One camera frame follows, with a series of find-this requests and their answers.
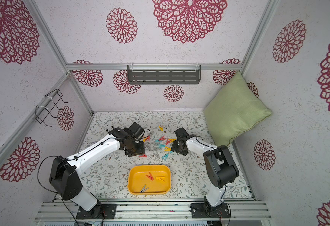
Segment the green square pillow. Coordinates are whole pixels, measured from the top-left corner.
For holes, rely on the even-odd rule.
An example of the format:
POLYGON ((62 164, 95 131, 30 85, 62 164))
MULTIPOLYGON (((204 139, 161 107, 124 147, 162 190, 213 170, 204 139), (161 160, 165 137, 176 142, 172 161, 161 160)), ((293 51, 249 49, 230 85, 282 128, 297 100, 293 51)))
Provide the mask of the green square pillow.
POLYGON ((230 145, 272 112, 247 86, 240 72, 225 84, 204 110, 208 131, 217 146, 230 145))

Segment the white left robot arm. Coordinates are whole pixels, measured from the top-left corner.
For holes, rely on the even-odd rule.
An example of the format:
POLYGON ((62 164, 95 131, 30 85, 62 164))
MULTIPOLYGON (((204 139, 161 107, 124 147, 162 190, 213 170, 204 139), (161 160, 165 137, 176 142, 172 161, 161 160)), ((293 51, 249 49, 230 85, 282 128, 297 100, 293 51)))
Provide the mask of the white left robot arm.
POLYGON ((100 201, 83 186, 80 176, 108 154, 124 150, 125 155, 145 154, 145 129, 137 123, 129 128, 113 128, 92 146, 69 157, 57 156, 52 163, 49 183, 64 201, 72 201, 84 211, 98 211, 100 201))

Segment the grey clothespin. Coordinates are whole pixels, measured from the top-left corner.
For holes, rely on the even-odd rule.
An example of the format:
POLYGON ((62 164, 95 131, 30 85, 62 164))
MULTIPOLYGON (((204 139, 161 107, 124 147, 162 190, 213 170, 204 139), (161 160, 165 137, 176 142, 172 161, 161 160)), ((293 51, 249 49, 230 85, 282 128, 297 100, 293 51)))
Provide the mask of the grey clothespin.
POLYGON ((143 188, 140 190, 140 193, 145 193, 148 189, 149 187, 147 187, 147 185, 145 184, 143 188))

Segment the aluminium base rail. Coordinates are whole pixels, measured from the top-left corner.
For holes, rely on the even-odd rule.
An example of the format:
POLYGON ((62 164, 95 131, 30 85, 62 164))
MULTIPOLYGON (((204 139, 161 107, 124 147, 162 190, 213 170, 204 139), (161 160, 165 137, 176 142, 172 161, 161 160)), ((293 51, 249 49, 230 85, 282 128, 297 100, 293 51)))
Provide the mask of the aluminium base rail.
POLYGON ((73 203, 45 202, 41 205, 35 223, 49 222, 91 222, 101 221, 187 221, 187 220, 225 220, 225 221, 266 221, 271 220, 270 212, 264 202, 227 201, 222 210, 208 216, 201 208, 202 202, 106 202, 104 210, 89 218, 79 216, 82 211, 73 203))

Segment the yellow plastic storage tray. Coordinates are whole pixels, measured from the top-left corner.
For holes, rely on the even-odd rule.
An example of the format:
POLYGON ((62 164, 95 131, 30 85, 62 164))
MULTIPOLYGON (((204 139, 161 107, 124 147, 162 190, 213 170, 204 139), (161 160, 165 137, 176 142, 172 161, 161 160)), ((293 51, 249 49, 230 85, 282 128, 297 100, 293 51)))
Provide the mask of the yellow plastic storage tray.
POLYGON ((128 178, 128 191, 132 195, 164 195, 171 189, 171 171, 165 165, 140 165, 130 170, 128 178), (154 180, 148 179, 145 175, 151 172, 154 180), (165 182, 156 180, 156 177, 165 177, 165 182), (140 193, 144 185, 149 189, 140 193))

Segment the yellow clothespin in pile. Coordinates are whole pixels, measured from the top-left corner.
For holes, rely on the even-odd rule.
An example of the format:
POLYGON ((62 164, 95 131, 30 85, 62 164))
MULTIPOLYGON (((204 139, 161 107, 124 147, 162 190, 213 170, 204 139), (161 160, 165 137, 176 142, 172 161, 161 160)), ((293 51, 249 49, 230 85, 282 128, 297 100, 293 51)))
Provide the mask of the yellow clothespin in pile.
POLYGON ((169 145, 170 143, 176 141, 176 138, 168 138, 166 141, 166 145, 169 145))

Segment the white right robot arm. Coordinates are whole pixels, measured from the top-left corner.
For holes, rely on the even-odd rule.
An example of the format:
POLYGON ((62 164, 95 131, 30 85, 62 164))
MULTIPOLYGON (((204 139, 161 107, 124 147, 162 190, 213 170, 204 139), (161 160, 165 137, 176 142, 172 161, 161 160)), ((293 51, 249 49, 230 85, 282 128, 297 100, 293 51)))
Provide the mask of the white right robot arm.
POLYGON ((238 167, 227 146, 213 146, 195 135, 187 133, 185 128, 175 130, 176 141, 171 150, 183 156, 189 151, 203 156, 207 176, 212 184, 204 199, 203 211, 207 215, 219 212, 226 204, 223 196, 228 184, 239 176, 238 167))

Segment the teal clothespin in pile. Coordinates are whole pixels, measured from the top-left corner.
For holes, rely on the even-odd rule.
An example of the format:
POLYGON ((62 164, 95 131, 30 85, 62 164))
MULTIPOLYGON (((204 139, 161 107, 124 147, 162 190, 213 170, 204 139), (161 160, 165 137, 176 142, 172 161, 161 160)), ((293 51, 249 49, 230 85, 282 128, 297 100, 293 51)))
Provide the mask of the teal clothespin in pile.
POLYGON ((166 147, 166 141, 165 140, 156 140, 155 145, 159 149, 165 148, 166 147))

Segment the grey wall shelf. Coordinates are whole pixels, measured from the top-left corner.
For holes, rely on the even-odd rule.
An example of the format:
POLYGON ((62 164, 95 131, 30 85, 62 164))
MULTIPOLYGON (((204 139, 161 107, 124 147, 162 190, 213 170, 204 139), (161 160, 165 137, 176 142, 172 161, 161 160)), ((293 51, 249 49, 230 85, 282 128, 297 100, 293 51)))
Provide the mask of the grey wall shelf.
POLYGON ((195 85, 201 81, 201 66, 127 66, 131 85, 195 85))

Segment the teal clothespin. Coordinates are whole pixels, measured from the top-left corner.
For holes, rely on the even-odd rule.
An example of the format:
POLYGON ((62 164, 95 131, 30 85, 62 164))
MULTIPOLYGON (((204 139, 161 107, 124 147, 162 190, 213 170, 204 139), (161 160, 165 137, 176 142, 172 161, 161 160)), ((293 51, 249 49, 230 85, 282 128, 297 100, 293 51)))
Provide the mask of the teal clothespin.
POLYGON ((156 140, 155 145, 159 149, 165 148, 166 147, 166 141, 165 140, 156 140))
POLYGON ((166 161, 168 157, 169 157, 169 154, 165 154, 165 155, 162 157, 162 160, 163 160, 163 161, 166 161))

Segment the red clothespin back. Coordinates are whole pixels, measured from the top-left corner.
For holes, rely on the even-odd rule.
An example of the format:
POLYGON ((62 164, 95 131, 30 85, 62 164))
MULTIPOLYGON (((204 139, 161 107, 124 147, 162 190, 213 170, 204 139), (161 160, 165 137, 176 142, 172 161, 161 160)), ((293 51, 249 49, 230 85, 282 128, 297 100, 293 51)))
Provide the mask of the red clothespin back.
POLYGON ((154 177, 152 176, 151 172, 149 172, 148 174, 145 175, 148 179, 150 180, 154 180, 154 177))

